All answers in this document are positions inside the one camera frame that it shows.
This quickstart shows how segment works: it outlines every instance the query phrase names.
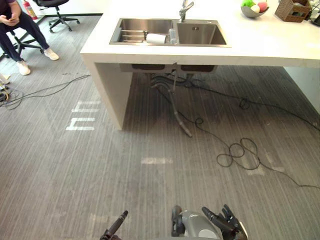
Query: kitchen island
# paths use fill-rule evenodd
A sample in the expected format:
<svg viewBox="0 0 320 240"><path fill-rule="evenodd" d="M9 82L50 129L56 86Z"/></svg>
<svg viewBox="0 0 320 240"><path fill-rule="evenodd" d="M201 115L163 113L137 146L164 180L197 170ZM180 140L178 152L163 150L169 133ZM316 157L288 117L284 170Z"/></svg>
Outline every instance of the kitchen island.
<svg viewBox="0 0 320 240"><path fill-rule="evenodd" d="M230 47L110 44L120 18L179 19L182 0L108 0L98 24L81 50L109 117L119 130L125 119L132 73L120 64L241 65L320 68L320 28L307 21L284 22L269 10L251 19L240 1L196 0L186 19L217 20Z"/></svg>

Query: sink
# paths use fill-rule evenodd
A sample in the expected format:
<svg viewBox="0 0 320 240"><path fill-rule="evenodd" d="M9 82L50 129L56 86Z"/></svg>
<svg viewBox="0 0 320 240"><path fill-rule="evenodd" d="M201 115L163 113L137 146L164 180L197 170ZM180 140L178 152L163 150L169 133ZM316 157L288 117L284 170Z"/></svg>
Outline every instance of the sink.
<svg viewBox="0 0 320 240"><path fill-rule="evenodd" d="M160 34L166 35L166 39L169 41L169 29L173 27L174 23L171 19L122 18L112 39L114 40L116 37L117 43L132 45L144 43L147 34Z"/></svg>
<svg viewBox="0 0 320 240"><path fill-rule="evenodd" d="M227 45L217 21L179 22L177 32L181 45Z"/></svg>
<svg viewBox="0 0 320 240"><path fill-rule="evenodd" d="M176 32L176 44L170 43L169 29ZM165 43L147 43L147 34L165 35ZM230 47L218 21L186 19L120 18L113 32L112 45Z"/></svg>

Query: gray carpet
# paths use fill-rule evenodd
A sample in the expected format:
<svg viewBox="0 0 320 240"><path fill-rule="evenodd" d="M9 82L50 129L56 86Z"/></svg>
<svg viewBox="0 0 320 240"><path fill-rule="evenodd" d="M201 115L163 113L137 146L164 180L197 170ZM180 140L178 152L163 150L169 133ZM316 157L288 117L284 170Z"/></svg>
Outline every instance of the gray carpet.
<svg viewBox="0 0 320 240"><path fill-rule="evenodd" d="M29 76L2 60L1 72L11 74L9 86L28 94L89 74L79 52L98 19L79 17L72 32L61 26L54 34L41 24L60 59L25 50ZM319 115L282 67L220 66L215 74L194 77L196 86L278 105L320 126ZM272 107L251 104L243 110L239 99L195 87L179 86L174 97L181 113L191 121L201 117L200 127L227 145L250 138L265 165L300 184L320 186L320 132L312 126ZM88 77L54 95L25 99L14 110L0 107L1 240L95 240L125 209L129 215L118 235L151 240L170 235L176 204L216 213L228 204L252 240L319 239L319 189L297 187L263 166L219 166L216 157L228 148L182 118L189 138L146 75L133 76L123 131L115 130L99 101ZM87 128L67 130L72 119ZM244 145L256 151L251 142ZM256 159L246 151L236 160L252 168Z"/></svg>

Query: white sneaker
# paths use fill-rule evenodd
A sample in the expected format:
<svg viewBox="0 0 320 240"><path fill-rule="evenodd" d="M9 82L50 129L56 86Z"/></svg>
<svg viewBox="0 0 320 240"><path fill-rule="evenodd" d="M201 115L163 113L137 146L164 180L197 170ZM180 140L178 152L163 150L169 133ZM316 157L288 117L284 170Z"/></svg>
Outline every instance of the white sneaker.
<svg viewBox="0 0 320 240"><path fill-rule="evenodd" d="M2 84L2 85L9 84L10 82L9 82L8 78L9 77L5 77L0 73L0 84Z"/></svg>
<svg viewBox="0 0 320 240"><path fill-rule="evenodd" d="M59 56L54 51L52 51L50 47L45 49L43 52L44 52L44 55L46 55L48 58L50 58L53 61L59 59Z"/></svg>
<svg viewBox="0 0 320 240"><path fill-rule="evenodd" d="M31 73L31 70L29 69L28 65L26 64L25 61L17 61L16 65L19 68L19 72L22 75L28 75L29 73Z"/></svg>

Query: white countertop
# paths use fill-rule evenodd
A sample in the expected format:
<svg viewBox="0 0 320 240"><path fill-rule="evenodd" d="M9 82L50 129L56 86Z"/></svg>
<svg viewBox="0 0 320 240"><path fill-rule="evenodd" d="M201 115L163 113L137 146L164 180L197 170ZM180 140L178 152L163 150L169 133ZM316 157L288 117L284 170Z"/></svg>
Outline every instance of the white countertop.
<svg viewBox="0 0 320 240"><path fill-rule="evenodd" d="M251 19L241 0L194 0L186 19L218 20L231 47L110 45L119 18L179 19L183 0L108 0L81 50L96 63L297 66L320 68L320 27L308 21L284 22L269 10Z"/></svg>

